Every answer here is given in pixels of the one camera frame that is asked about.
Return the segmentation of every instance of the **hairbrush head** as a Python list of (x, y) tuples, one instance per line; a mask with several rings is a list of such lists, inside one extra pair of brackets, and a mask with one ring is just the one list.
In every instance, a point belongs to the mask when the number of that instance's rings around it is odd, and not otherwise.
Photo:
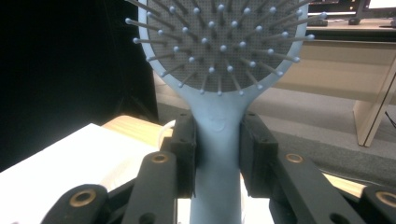
[(304, 40), (313, 0), (127, 0), (139, 7), (147, 61), (190, 105), (199, 154), (192, 224), (240, 224), (239, 124)]

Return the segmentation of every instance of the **white surface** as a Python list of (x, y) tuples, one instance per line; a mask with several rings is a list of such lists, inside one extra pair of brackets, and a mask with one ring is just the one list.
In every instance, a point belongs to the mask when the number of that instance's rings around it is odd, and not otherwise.
[[(64, 193), (82, 184), (111, 191), (135, 178), (143, 157), (156, 150), (90, 124), (0, 174), (0, 224), (40, 223)], [(245, 224), (274, 223), (268, 200), (245, 191), (242, 199)], [(178, 201), (179, 224), (189, 223), (190, 201)]]

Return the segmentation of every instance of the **light blue hairbrush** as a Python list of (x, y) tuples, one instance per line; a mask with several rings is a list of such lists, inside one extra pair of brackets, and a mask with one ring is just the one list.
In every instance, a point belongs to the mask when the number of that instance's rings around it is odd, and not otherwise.
[(293, 63), (313, 0), (127, 0), (155, 72), (191, 107), (200, 153), (191, 224), (240, 224), (239, 124)]

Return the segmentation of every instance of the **wooden desk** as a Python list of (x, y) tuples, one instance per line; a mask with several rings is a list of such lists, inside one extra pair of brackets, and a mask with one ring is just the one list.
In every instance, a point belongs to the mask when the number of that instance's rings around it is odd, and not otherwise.
[(301, 62), (275, 84), (280, 89), (357, 100), (353, 111), (358, 143), (365, 147), (371, 145), (388, 105), (396, 105), (396, 29), (379, 28), (381, 24), (389, 21), (309, 27), (307, 33), (316, 34), (317, 40), (304, 42)]
[[(136, 140), (145, 142), (155, 147), (157, 146), (157, 135), (162, 128), (162, 126), (160, 125), (128, 116), (117, 117), (104, 124), (103, 127), (117, 133), (132, 137)], [(164, 136), (172, 136), (172, 130), (168, 130), (167, 132), (165, 132)], [(354, 183), (336, 176), (325, 176), (335, 187), (342, 189), (343, 191), (346, 191), (352, 195), (355, 195), (356, 197), (361, 196), (361, 192), (365, 187), (364, 185)]]

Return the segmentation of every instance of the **hairbrush bristle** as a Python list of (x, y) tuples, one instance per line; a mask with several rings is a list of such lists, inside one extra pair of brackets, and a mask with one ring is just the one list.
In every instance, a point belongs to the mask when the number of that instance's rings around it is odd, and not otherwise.
[(200, 90), (244, 94), (244, 88), (256, 85), (274, 74), (283, 61), (297, 63), (298, 55), (288, 55), (296, 41), (312, 40), (312, 35), (297, 36), (297, 26), (322, 19), (303, 16), (300, 7), (313, 0), (148, 0), (146, 5), (127, 0), (147, 11), (147, 24), (126, 23), (148, 30), (150, 44), (165, 71), (179, 81)]

